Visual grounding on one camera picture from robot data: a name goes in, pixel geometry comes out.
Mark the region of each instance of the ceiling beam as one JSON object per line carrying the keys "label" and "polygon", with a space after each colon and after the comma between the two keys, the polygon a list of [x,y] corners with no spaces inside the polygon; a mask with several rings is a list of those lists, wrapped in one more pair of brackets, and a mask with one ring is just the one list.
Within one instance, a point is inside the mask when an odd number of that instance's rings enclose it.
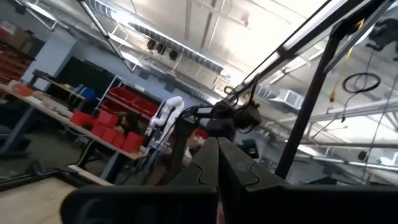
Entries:
{"label": "ceiling beam", "polygon": [[187,6],[185,8],[185,40],[189,40],[189,30],[191,27],[191,12],[192,12],[192,2],[187,0]]}

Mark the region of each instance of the ceiling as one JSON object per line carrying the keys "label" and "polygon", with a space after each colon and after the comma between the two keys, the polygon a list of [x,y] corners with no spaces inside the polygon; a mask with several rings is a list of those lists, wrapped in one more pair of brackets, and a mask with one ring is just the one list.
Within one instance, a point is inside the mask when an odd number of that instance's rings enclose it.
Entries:
{"label": "ceiling", "polygon": [[[96,45],[111,51],[92,20],[75,0],[29,2],[36,2],[63,24],[81,34],[89,34],[82,37],[90,37],[90,41],[96,39]],[[200,86],[200,92],[208,101],[223,96],[224,86],[241,83],[325,2],[306,0],[305,7],[302,7],[302,2],[288,0],[87,1],[104,29],[114,35],[113,39],[119,43],[125,41],[120,47],[122,51],[139,59],[141,64],[155,65],[163,71],[175,70],[178,79],[189,85]],[[391,17],[396,13],[394,9],[386,15]],[[166,53],[159,55],[147,50],[149,39],[168,46]],[[340,62],[328,74],[313,115],[325,114],[331,106],[344,107],[351,94],[342,89],[341,83],[347,76],[365,71],[371,54],[371,50],[365,47],[367,41],[356,45],[347,62]],[[286,75],[280,75],[280,72],[269,74],[261,85],[291,89],[305,96],[326,42],[326,39],[320,41],[286,65]],[[171,61],[169,49],[178,50],[183,56],[176,62]],[[394,49],[395,46],[390,45],[383,52],[373,54],[369,71],[381,77],[382,85],[367,95],[350,99],[348,106],[386,99],[386,92],[391,89],[389,87],[393,84],[394,70],[397,68],[391,60]],[[335,86],[336,100],[329,103],[329,95]],[[281,112],[266,100],[258,97],[257,100],[261,104],[260,111],[265,118],[263,122],[266,128],[288,136],[294,119],[290,122],[284,122],[284,119],[294,118],[295,115]],[[321,142],[372,142],[380,117],[375,114],[348,118],[344,123],[334,121],[329,125],[330,121],[317,122],[312,126],[309,136],[316,135],[312,140]],[[387,118],[383,118],[377,131],[376,142],[396,142],[398,139],[395,126]],[[340,147],[335,154],[349,161],[358,160],[358,150],[352,148]],[[391,150],[372,149],[371,157],[374,160],[380,156],[391,157]],[[398,178],[388,175],[389,180],[393,178],[393,181],[398,182]]]}

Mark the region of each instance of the white pipe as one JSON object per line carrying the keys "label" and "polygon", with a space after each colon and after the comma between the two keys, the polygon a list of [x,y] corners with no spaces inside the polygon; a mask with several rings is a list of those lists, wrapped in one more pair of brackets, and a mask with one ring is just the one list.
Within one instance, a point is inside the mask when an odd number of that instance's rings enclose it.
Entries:
{"label": "white pipe", "polygon": [[[367,116],[372,114],[382,113],[384,106],[386,105],[387,100],[375,101],[372,103],[364,103],[356,106],[349,106],[345,110],[344,108],[330,110],[327,114],[315,115],[310,118],[310,122],[319,122],[319,121],[328,121],[330,119],[339,119],[344,116],[346,118],[352,118],[355,116]],[[398,98],[393,98],[389,101],[389,106],[387,107],[386,112],[394,112],[398,110]],[[280,123],[286,123],[295,121],[294,118],[286,118],[279,120]]]}

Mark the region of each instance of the coiled cable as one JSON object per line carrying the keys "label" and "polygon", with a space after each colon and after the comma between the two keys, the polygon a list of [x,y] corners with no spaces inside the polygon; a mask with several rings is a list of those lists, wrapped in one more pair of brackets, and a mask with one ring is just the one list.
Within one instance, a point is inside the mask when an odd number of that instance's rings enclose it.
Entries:
{"label": "coiled cable", "polygon": [[[371,61],[372,61],[373,53],[374,53],[374,50],[372,50],[372,52],[371,52],[371,55],[370,55],[369,60],[368,60],[368,64],[366,65],[366,70],[365,70],[365,72],[360,72],[360,73],[352,74],[352,75],[348,76],[347,78],[345,78],[345,79],[343,80],[343,89],[344,89],[344,91],[347,92],[347,93],[351,93],[352,95],[346,100],[346,102],[345,102],[345,104],[344,104],[343,115],[342,115],[342,118],[341,118],[341,122],[342,122],[342,123],[346,120],[345,113],[346,113],[346,108],[347,108],[348,102],[349,102],[352,98],[354,98],[356,95],[358,95],[358,94],[360,94],[360,93],[366,93],[366,92],[372,91],[372,90],[376,89],[376,88],[381,84],[381,78],[379,77],[379,75],[376,75],[376,74],[374,74],[374,73],[368,72],[368,71],[369,71],[370,64],[371,64]],[[350,80],[352,80],[353,78],[355,78],[354,86],[357,86],[357,82],[358,82],[362,77],[365,78],[364,84],[363,84],[363,87],[362,87],[362,88],[360,88],[360,89],[354,89],[354,90],[350,90],[350,89],[348,88],[348,82],[349,82]],[[373,84],[373,85],[367,87],[369,78],[375,79],[376,82],[375,82],[375,84]]]}

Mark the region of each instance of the metal frame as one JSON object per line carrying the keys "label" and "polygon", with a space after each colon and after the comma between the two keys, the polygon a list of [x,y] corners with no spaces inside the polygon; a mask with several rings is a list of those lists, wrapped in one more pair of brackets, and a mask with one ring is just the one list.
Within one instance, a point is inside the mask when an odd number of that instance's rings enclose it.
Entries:
{"label": "metal frame", "polygon": [[[356,43],[356,41],[368,30],[370,27],[387,11],[389,6],[393,3],[392,0],[372,0],[362,8],[358,9],[355,13],[341,21],[339,24],[333,27],[330,34],[330,38],[325,47],[325,52],[320,59],[317,70],[315,71],[311,85],[307,91],[307,95],[303,101],[302,109],[300,110],[295,125],[290,134],[289,140],[285,146],[285,149],[280,158],[278,168],[275,170],[275,174],[285,179],[289,173],[289,169],[294,161],[294,157],[297,153],[297,148],[303,137],[305,128],[307,127],[308,121],[310,120],[313,108],[317,102],[323,83],[325,82],[327,69],[331,69],[330,66],[335,65],[342,57],[348,52],[348,50]],[[337,55],[336,51],[341,40],[348,35],[349,30],[352,29],[355,24],[360,20],[368,18],[355,34],[351,36],[352,41],[347,41],[342,50]]]}
{"label": "metal frame", "polygon": [[92,180],[79,176],[76,172],[69,172],[61,169],[47,169],[42,175],[22,174],[0,181],[0,192],[12,190],[17,187],[33,184],[48,178],[60,179],[74,187],[97,184]]}
{"label": "metal frame", "polygon": [[[295,32],[293,32],[281,45],[274,50],[273,53],[271,53],[266,59],[262,61],[246,78],[247,80],[250,77],[253,77],[254,72],[257,71],[257,69],[264,64],[266,61],[268,61],[273,55],[277,54],[280,49],[285,48],[285,44],[300,30],[304,27],[305,24],[307,24],[313,17],[320,12],[320,10],[325,7],[329,1],[324,3],[322,7],[315,12],[311,17],[309,17]],[[280,57],[274,60],[267,68],[265,68],[261,73],[259,73],[259,83],[262,82],[265,78],[267,78],[269,75],[272,75],[276,71],[280,70],[282,67],[287,65],[292,59],[295,58],[296,55],[300,55],[304,53],[306,50],[308,50],[311,46],[315,45],[318,43],[320,40],[322,40],[324,37],[327,36],[325,31],[327,31],[333,24],[338,22],[342,17],[350,13],[353,9],[355,9],[357,6],[359,6],[361,3],[363,3],[362,0],[350,0],[344,3],[342,6],[340,6],[334,13],[332,13],[330,16],[328,16],[323,22],[321,22],[319,25],[317,25],[313,30],[311,30],[305,37],[300,39],[296,44],[294,44],[290,49],[285,50],[283,54],[280,54]],[[243,92],[250,88],[250,85],[245,85],[245,80],[242,82],[242,84],[238,85],[235,89],[237,92]]]}
{"label": "metal frame", "polygon": [[334,164],[342,164],[342,165],[347,165],[347,166],[355,166],[355,167],[363,167],[363,168],[368,168],[368,169],[398,172],[397,166],[372,164],[372,163],[364,163],[364,162],[354,162],[354,161],[344,161],[342,159],[332,159],[332,158],[325,158],[325,157],[320,157],[320,156],[310,156],[310,155],[296,155],[295,158],[313,159],[315,161],[331,162]]}

